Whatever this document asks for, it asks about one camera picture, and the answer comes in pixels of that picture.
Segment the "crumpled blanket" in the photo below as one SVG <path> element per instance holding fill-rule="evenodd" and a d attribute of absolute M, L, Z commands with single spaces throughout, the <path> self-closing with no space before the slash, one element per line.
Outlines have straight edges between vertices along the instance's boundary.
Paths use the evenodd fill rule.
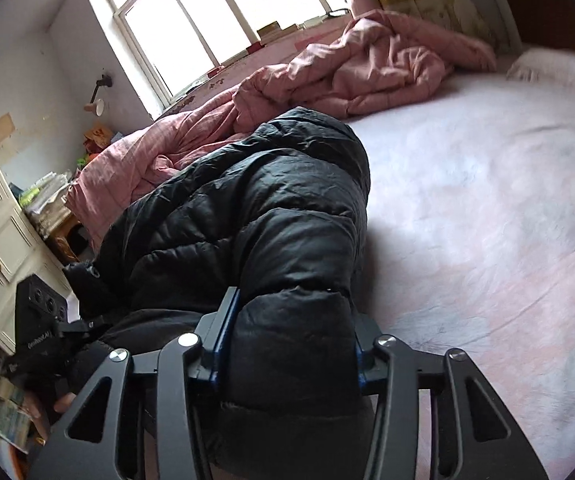
<path fill-rule="evenodd" d="M 332 44 L 310 44 L 290 63 L 257 70 L 197 110 L 115 142 L 82 171 L 66 205 L 96 249 L 128 205 L 264 121 L 295 106 L 347 119 L 420 102 L 453 66 L 493 71 L 493 50 L 406 14 L 371 10 Z"/>

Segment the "lamp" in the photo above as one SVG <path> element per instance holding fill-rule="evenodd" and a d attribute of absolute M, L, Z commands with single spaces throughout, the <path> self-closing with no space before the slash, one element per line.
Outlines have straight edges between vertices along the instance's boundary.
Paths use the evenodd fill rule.
<path fill-rule="evenodd" d="M 100 87 L 106 86 L 108 88 L 112 88 L 112 85 L 112 78 L 107 74 L 103 74 L 101 79 L 97 79 L 92 98 L 90 99 L 90 102 L 84 106 L 84 110 L 86 112 L 92 112 L 93 114 L 96 114 L 97 117 L 101 117 L 101 114 L 103 114 L 103 110 L 105 109 L 105 102 L 103 99 L 97 99 L 96 93 L 99 91 Z"/>

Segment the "black puffer jacket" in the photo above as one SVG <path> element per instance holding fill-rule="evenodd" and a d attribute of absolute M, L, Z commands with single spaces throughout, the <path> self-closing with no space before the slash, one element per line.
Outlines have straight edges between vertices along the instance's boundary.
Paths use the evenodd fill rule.
<path fill-rule="evenodd" d="M 162 347 L 237 285 L 212 459 L 250 480 L 360 478 L 371 428 L 351 310 L 369 186 L 351 128 L 305 108 L 196 161 L 125 211 L 93 267 L 66 270 L 82 316 L 126 312 L 80 353 L 72 383 L 110 347 Z"/>

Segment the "bed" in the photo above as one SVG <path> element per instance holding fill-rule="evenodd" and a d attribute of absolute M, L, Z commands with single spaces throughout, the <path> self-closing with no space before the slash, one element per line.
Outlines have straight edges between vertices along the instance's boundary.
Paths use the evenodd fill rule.
<path fill-rule="evenodd" d="M 575 94 L 459 74 L 427 102 L 350 124 L 373 183 L 363 309 L 415 348 L 469 352 L 563 480 L 575 467 Z"/>

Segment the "window frame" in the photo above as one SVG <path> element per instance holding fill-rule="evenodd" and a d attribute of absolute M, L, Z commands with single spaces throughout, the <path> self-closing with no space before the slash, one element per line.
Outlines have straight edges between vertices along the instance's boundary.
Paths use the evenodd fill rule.
<path fill-rule="evenodd" d="M 114 0 L 108 0 L 113 10 L 114 21 L 117 23 L 117 26 L 119 27 L 121 34 L 125 38 L 130 50 L 132 51 L 132 54 L 135 56 L 136 61 L 141 66 L 141 69 L 145 73 L 146 77 L 148 78 L 148 81 L 152 85 L 152 88 L 158 95 L 159 99 L 161 99 L 164 105 L 169 106 L 177 102 L 184 95 L 186 95 L 188 90 L 192 88 L 197 82 L 200 82 L 201 79 L 207 80 L 207 77 L 206 75 L 203 75 L 200 78 L 196 79 L 195 81 L 190 82 L 185 88 L 181 89 L 181 91 L 177 92 L 176 94 L 172 94 L 172 92 L 168 88 L 167 84 L 165 83 L 159 71 L 150 62 L 148 56 L 146 56 L 145 51 L 143 50 L 138 40 L 136 39 L 136 36 L 132 31 L 132 28 L 130 27 L 128 20 L 126 19 L 127 13 L 130 11 L 130 9 L 134 6 L 134 4 L 137 1 L 138 0 L 126 0 L 125 3 L 123 3 L 120 7 L 117 7 Z M 241 12 L 241 9 L 239 8 L 236 1 L 235 0 L 225 0 L 225 1 L 226 4 L 228 4 L 229 8 L 232 10 L 235 19 L 243 29 L 243 32 L 250 41 L 250 44 L 254 44 L 256 41 L 259 41 L 260 38 L 258 37 L 256 31 L 254 31 L 250 27 L 250 24 L 248 23 L 247 19 Z M 324 12 L 332 12 L 333 9 L 330 7 L 330 4 L 328 3 L 327 0 L 318 0 L 318 1 L 323 6 Z M 214 64 L 214 67 L 215 68 L 219 67 L 220 63 L 218 62 L 218 59 L 216 59 L 216 56 L 212 52 L 212 49 L 210 49 L 210 46 L 203 37 L 201 31 L 199 30 L 199 27 L 197 27 L 196 23 L 183 6 L 181 0 L 176 0 L 176 2 L 181 8 L 181 11 L 183 12 L 187 20 L 189 21 L 190 25 L 192 26 L 195 34 L 197 35 L 197 38 L 199 38 L 200 43 L 202 44 L 203 48 L 208 54 L 208 57 Z"/>

